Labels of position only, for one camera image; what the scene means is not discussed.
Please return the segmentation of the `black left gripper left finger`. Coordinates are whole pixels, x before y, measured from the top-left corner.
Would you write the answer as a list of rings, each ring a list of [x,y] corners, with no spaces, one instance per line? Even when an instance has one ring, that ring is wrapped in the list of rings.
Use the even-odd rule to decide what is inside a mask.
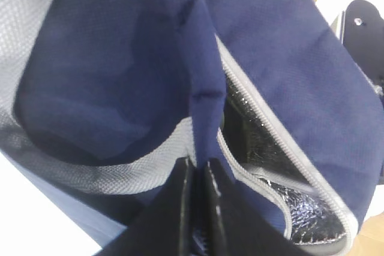
[[[102,255],[190,255],[191,187],[194,167],[179,158],[152,203]]]

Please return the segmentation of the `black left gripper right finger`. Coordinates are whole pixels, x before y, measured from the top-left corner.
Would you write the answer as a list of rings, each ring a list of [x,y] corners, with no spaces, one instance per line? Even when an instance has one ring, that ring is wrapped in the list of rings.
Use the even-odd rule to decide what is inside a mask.
[[[243,198],[211,158],[204,168],[205,225],[209,255],[302,255]]]

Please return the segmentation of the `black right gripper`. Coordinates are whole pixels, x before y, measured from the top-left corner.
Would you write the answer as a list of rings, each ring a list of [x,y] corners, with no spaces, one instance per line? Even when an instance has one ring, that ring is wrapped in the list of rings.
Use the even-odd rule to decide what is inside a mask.
[[[373,85],[383,87],[383,17],[366,0],[352,1],[344,11],[342,43]]]

